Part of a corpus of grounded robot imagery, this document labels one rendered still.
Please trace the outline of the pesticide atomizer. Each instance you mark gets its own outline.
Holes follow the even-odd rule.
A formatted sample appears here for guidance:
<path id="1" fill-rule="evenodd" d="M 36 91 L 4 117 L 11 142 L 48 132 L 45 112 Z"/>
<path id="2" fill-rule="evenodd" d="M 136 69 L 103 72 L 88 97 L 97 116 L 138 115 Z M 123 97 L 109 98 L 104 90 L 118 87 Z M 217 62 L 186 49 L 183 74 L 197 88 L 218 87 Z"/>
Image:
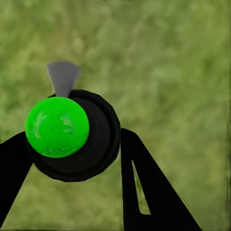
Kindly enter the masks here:
<path id="1" fill-rule="evenodd" d="M 113 106 L 99 94 L 72 90 L 80 74 L 78 67 L 54 62 L 46 70 L 55 95 L 37 103 L 28 114 L 28 155 L 52 179 L 86 181 L 118 158 L 120 121 Z"/>

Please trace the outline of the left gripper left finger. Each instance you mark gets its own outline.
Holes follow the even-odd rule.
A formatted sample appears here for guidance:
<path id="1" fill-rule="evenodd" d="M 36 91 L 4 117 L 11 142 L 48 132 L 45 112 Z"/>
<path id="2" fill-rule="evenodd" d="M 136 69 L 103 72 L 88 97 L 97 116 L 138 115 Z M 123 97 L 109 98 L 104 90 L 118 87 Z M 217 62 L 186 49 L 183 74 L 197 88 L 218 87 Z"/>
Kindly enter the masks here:
<path id="1" fill-rule="evenodd" d="M 32 164 L 25 131 L 0 144 L 0 228 Z"/>

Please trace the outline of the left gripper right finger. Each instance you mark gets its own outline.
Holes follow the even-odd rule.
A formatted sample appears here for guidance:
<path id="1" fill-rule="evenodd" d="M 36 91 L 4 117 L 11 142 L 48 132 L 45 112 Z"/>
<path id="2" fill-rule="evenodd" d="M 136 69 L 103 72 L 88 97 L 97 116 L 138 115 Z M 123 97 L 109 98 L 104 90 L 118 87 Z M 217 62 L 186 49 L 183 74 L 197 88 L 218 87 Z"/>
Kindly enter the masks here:
<path id="1" fill-rule="evenodd" d="M 124 231 L 202 231 L 140 137 L 121 128 Z M 150 210 L 139 210 L 132 161 Z"/>

